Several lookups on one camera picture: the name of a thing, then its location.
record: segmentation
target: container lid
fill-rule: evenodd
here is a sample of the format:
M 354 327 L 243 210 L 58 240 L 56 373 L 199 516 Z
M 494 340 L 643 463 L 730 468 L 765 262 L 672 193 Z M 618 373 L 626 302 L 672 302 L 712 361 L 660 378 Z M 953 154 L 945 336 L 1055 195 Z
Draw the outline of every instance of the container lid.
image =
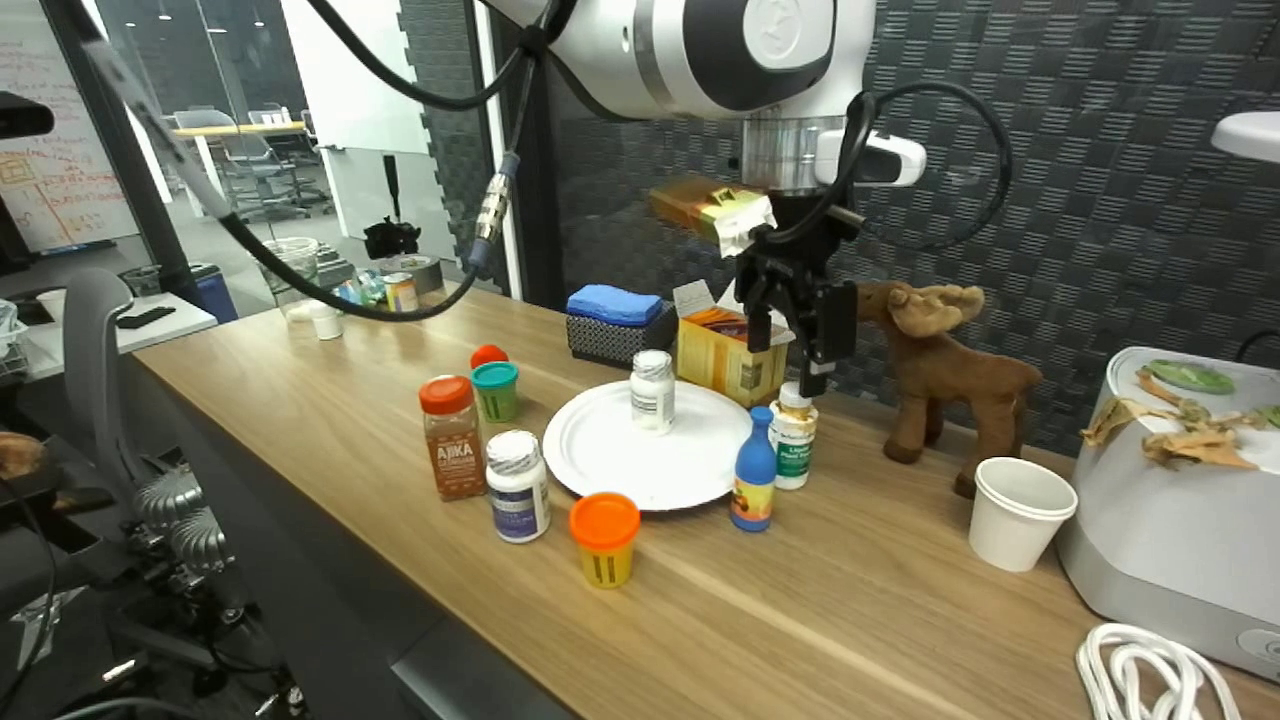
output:
M 798 382 L 796 382 L 796 378 L 785 378 L 785 386 L 777 393 L 777 409 L 785 409 L 785 413 L 806 413 L 811 398 L 798 394 Z
M 643 349 L 643 352 L 630 356 L 630 366 L 634 373 L 672 373 L 672 352 Z
M 639 506 L 618 491 L 597 491 L 567 506 L 567 536 L 584 547 L 625 547 L 639 532 Z
M 473 349 L 473 366 L 498 363 L 498 361 L 507 361 L 507 352 L 498 345 L 475 345 Z
M 755 404 L 755 409 L 750 409 L 750 423 L 755 423 L 755 426 L 768 426 L 768 423 L 772 423 L 772 409 Z
M 473 382 L 465 377 L 434 377 L 417 393 L 417 404 L 430 415 L 455 415 L 473 404 Z
M 520 476 L 520 473 L 531 473 L 541 463 L 535 435 L 520 433 L 520 426 L 517 433 L 494 433 L 482 445 L 482 454 L 487 454 L 487 468 L 505 473 L 505 476 Z
M 505 386 L 510 386 L 520 378 L 520 366 L 498 361 L 498 363 L 475 366 L 473 378 L 475 378 L 481 393 L 505 393 Z

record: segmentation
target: white appliance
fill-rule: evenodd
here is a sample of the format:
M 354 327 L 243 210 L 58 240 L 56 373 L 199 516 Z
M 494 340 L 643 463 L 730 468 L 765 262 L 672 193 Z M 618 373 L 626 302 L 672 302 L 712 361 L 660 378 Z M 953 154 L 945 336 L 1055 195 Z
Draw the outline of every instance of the white appliance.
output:
M 1280 113 L 1234 113 L 1211 126 L 1211 149 L 1280 164 Z
M 1127 423 L 1077 461 L 1079 513 L 1061 541 L 1062 570 L 1092 613 L 1280 679 L 1280 426 L 1234 433 L 1256 468 L 1156 463 L 1143 445 L 1183 423 L 1158 393 L 1140 386 L 1153 361 L 1222 377 L 1222 394 L 1156 378 L 1217 421 L 1280 409 L 1280 373 L 1164 349 L 1115 352 L 1096 415 L 1124 409 Z

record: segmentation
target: cardboard box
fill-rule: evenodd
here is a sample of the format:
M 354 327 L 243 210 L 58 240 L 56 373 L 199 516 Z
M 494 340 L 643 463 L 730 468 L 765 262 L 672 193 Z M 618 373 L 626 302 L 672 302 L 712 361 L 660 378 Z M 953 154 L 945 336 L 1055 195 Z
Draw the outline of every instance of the cardboard box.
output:
M 714 178 L 677 178 L 646 193 L 646 208 L 677 233 L 698 233 L 721 255 L 750 247 L 750 229 L 777 229 L 772 198 L 755 189 Z
M 772 345 L 750 356 L 748 316 L 728 294 L 714 302 L 705 285 L 677 286 L 677 377 L 741 404 L 768 404 L 789 377 L 792 333 L 772 316 Z

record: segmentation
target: blue bottle cap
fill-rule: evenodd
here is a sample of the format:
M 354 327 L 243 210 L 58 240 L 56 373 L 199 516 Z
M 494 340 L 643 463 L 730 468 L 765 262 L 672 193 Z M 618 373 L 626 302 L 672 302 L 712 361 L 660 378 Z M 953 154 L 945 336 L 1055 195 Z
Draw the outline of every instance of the blue bottle cap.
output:
M 505 386 L 517 386 L 520 366 L 494 361 L 494 363 L 481 363 L 481 366 L 473 373 L 473 378 L 475 378 L 481 393 L 505 393 Z
M 768 426 L 768 423 L 772 423 L 772 409 L 768 409 L 768 404 L 755 404 L 755 409 L 750 409 L 750 423 L 755 423 L 755 426 Z

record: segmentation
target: coiled white cord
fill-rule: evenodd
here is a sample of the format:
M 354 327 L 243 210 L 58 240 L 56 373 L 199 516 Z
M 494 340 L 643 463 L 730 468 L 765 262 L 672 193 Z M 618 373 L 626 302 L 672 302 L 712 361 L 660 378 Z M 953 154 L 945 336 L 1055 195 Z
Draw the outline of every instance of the coiled white cord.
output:
M 1199 653 L 1132 625 L 1092 626 L 1077 653 L 1077 667 L 1096 720 L 1199 720 L 1195 694 L 1204 679 L 1222 720 L 1240 720 L 1228 679 Z M 1143 703 L 1143 667 L 1164 679 L 1153 707 Z

